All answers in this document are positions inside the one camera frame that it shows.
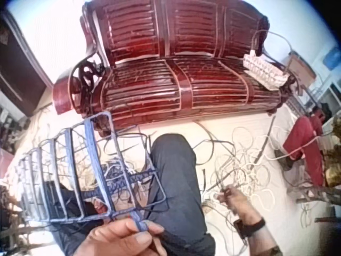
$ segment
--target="floor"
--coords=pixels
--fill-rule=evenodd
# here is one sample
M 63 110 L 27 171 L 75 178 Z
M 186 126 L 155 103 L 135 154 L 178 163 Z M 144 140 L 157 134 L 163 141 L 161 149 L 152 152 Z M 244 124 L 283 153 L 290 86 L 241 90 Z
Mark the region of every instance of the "floor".
M 40 106 L 51 102 L 51 92 L 46 91 Z M 287 131 L 293 125 L 295 118 L 290 110 L 284 105 L 275 115 L 274 126 L 267 143 L 264 156 L 261 157 L 258 164 L 250 171 L 250 165 L 253 163 L 259 153 L 268 133 L 271 120 L 266 113 L 242 115 L 242 116 L 221 116 L 200 120 L 199 123 L 209 130 L 218 140 L 231 141 L 236 146 L 236 158 L 234 167 L 246 170 L 247 175 L 241 177 L 236 173 L 224 181 L 227 185 L 234 180 L 247 179 L 248 185 L 243 186 L 242 190 L 246 193 L 252 204 L 260 211 L 267 222 L 267 226 L 273 234 L 275 240 L 284 252 L 284 255 L 318 255 L 319 235 L 321 224 L 314 223 L 314 218 L 326 215 L 327 204 L 323 202 L 313 202 L 310 204 L 298 205 L 295 203 L 296 195 L 287 195 L 289 184 L 285 181 L 277 161 L 274 158 L 273 148 L 279 148 L 284 142 Z M 70 127 L 73 124 L 81 122 L 82 119 L 74 111 L 57 116 L 53 106 L 38 113 L 32 120 L 29 131 L 22 138 L 15 159 L 9 169 L 7 178 L 15 185 L 14 167 L 19 157 L 30 148 L 36 146 L 40 141 L 51 138 L 62 128 Z M 151 135 L 151 140 L 164 133 L 180 133 L 186 137 L 191 146 L 209 139 L 207 133 L 198 124 L 187 121 L 172 121 L 170 123 L 149 124 L 140 127 L 145 134 Z M 120 141 L 121 149 L 135 144 L 135 139 L 123 139 Z M 228 150 L 232 147 L 227 144 L 216 144 L 211 160 L 197 166 L 197 175 L 200 189 L 204 188 L 204 177 L 202 170 L 206 170 L 206 188 L 215 184 L 216 170 L 219 175 L 227 173 L 230 167 L 221 168 L 223 163 L 231 156 Z M 195 147 L 197 163 L 205 162 L 212 152 L 211 143 L 204 142 Z M 134 147 L 124 155 L 126 160 L 133 163 L 136 169 L 140 169 L 144 162 L 144 156 L 141 147 Z M 285 173 L 285 178 L 291 183 L 301 182 L 306 179 L 302 163 L 297 163 L 293 170 Z M 213 199 L 216 187 L 210 192 L 202 194 L 203 199 Z M 14 193 L 17 190 L 15 186 L 11 187 Z M 227 212 L 223 206 L 217 203 L 213 207 L 226 215 Z M 242 247 L 242 241 L 236 233 L 233 233 L 225 225 L 225 219 L 214 210 L 206 214 L 208 231 L 216 240 L 216 255 L 237 255 Z M 38 232 L 32 235 L 31 241 L 40 243 L 50 242 L 51 234 Z M 34 249 L 33 255 L 62 255 L 56 245 L 50 245 Z M 248 255 L 248 249 L 241 255 Z

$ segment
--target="wire frame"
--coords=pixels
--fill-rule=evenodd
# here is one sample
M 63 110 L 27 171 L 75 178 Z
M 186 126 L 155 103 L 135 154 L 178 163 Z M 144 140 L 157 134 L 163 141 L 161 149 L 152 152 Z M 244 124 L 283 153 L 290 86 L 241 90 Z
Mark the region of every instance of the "wire frame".
M 96 138 L 94 126 L 98 120 L 107 124 L 111 131 L 109 136 Z M 38 147 L 24 154 L 15 168 L 22 190 L 21 204 L 25 220 L 72 223 L 113 218 L 125 213 L 141 216 L 136 215 L 136 212 L 164 202 L 165 191 L 147 151 L 147 141 L 143 143 L 145 168 L 141 172 L 134 172 L 129 170 L 123 158 L 119 136 L 111 114 L 105 111 L 60 131 L 54 138 L 42 141 Z M 104 163 L 100 159 L 99 147 L 103 140 L 112 141 L 116 151 L 115 157 Z M 87 176 L 93 177 L 91 186 L 84 185 Z M 134 187 L 139 182 L 151 179 L 159 186 L 162 199 L 141 206 Z M 116 210 L 112 198 L 122 189 L 127 192 L 131 206 Z M 93 197 L 105 203 L 106 212 L 89 215 L 85 204 L 86 200 Z

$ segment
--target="white floor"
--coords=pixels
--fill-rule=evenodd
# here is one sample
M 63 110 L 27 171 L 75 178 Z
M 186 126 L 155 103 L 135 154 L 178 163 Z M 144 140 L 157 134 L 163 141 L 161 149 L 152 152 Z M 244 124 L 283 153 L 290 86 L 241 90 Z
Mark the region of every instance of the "white floor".
M 45 102 L 50 101 L 49 96 L 45 96 Z M 243 115 L 233 117 L 220 117 L 214 119 L 201 120 L 200 123 L 214 134 L 219 140 L 233 141 L 236 145 L 237 158 L 243 154 L 245 148 L 250 148 L 245 154 L 250 159 L 241 159 L 237 165 L 242 169 L 246 167 L 245 163 L 252 163 L 258 151 L 262 147 L 265 135 L 268 132 L 272 117 L 266 113 Z M 71 111 L 61 116 L 57 116 L 54 111 L 42 113 L 40 118 L 33 120 L 26 138 L 24 138 L 18 149 L 16 159 L 22 153 L 28 151 L 34 143 L 45 138 L 50 138 L 57 134 L 62 128 L 72 126 L 82 121 L 81 117 Z M 293 125 L 293 118 L 286 106 L 278 110 L 274 121 L 274 127 L 270 136 L 270 143 L 267 144 L 264 157 L 261 158 L 259 165 L 254 168 L 254 177 L 262 186 L 244 186 L 243 191 L 251 195 L 252 204 L 260 211 L 267 222 L 271 233 L 282 249 L 284 255 L 318 255 L 320 226 L 314 223 L 314 218 L 326 215 L 327 204 L 323 202 L 311 203 L 308 205 L 298 205 L 292 195 L 287 195 L 288 184 L 284 181 L 281 169 L 277 161 L 267 160 L 274 158 L 273 148 L 281 145 L 286 137 L 286 131 Z M 197 145 L 203 139 L 209 139 L 207 133 L 194 122 L 172 121 L 170 123 L 149 124 L 141 126 L 141 131 L 145 134 L 152 134 L 151 140 L 164 133 L 180 133 L 184 135 L 191 146 Z M 127 148 L 134 142 L 133 139 L 121 141 L 122 148 Z M 205 162 L 211 154 L 212 145 L 203 143 L 195 149 L 197 154 L 197 163 Z M 214 168 L 221 166 L 230 156 L 229 152 L 219 144 L 215 145 L 212 159 L 205 165 L 197 167 L 197 175 L 200 189 L 203 189 L 204 179 L 202 169 L 206 170 L 207 188 L 215 184 Z M 125 153 L 125 159 L 134 163 L 139 169 L 142 167 L 144 157 L 142 148 L 135 147 Z M 224 182 L 227 185 L 232 182 L 231 177 Z M 291 182 L 299 182 L 305 178 L 302 167 L 295 166 L 294 170 L 286 173 L 286 177 Z M 205 193 L 204 198 L 212 198 L 213 193 Z M 225 208 L 215 204 L 215 208 L 223 214 L 226 214 Z M 238 235 L 232 234 L 231 230 L 225 225 L 225 219 L 216 211 L 210 211 L 206 215 L 208 231 L 216 240 L 216 255 L 236 255 L 242 247 L 242 242 Z M 43 242 L 41 233 L 35 235 L 38 242 Z M 62 255 L 55 248 L 55 245 L 35 249 L 33 255 Z

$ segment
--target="gray trousers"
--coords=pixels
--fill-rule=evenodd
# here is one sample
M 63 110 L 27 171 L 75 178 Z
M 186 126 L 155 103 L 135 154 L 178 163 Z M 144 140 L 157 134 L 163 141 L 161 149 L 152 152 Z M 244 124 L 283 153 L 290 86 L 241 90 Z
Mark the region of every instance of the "gray trousers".
M 151 159 L 158 170 L 167 200 L 145 212 L 145 218 L 165 228 L 160 239 L 168 255 L 214 255 L 215 241 L 207 234 L 196 173 L 196 155 L 186 139 L 179 134 L 164 134 L 156 139 Z M 148 202 L 160 200 L 161 191 L 152 181 Z M 86 204 L 89 212 L 93 205 Z M 79 232 L 82 223 L 54 224 L 51 230 L 65 255 L 72 255 L 87 234 L 101 221 L 89 222 Z

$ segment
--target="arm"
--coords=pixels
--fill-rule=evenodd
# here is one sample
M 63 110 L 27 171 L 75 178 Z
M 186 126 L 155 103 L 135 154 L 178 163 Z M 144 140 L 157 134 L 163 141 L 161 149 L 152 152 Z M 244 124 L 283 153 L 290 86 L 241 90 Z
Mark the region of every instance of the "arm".
M 244 225 L 252 226 L 262 219 L 260 213 L 251 205 L 247 197 L 233 186 L 227 186 L 218 199 L 228 205 L 234 214 L 238 214 Z M 261 256 L 280 256 L 280 252 L 276 241 L 266 226 L 254 232 L 248 238 L 250 246 L 250 255 Z

